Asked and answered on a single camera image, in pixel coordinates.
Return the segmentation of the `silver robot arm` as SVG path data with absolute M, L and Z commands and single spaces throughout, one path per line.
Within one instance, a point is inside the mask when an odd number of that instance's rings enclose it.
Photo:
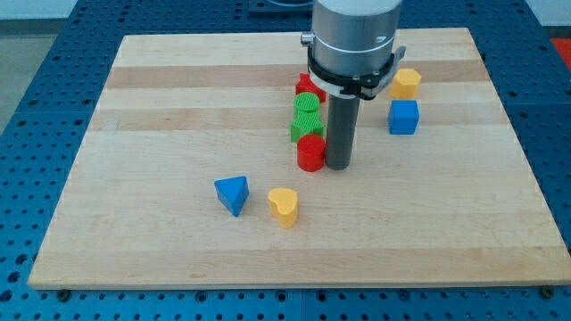
M 315 0 L 304 41 L 317 65 L 339 76 L 364 76 L 392 54 L 402 0 Z

